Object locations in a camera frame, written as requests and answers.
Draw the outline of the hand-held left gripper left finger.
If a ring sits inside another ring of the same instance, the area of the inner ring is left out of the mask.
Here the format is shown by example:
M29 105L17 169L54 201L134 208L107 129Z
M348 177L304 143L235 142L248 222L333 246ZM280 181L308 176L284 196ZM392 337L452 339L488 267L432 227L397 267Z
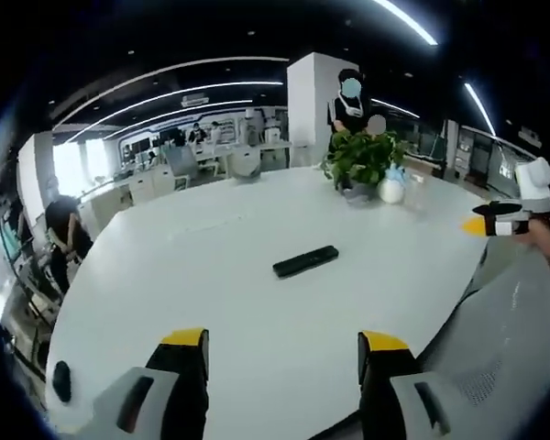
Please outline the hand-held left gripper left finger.
M144 367L129 369L95 399L93 438L203 438L208 380L209 331L172 332Z

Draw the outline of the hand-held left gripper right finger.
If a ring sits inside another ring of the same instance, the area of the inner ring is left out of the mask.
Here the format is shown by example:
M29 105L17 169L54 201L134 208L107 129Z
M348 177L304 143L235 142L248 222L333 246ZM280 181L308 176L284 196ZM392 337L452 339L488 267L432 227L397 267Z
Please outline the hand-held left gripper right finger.
M454 439L460 399L440 376L423 371L407 344L361 331L358 418L365 439Z

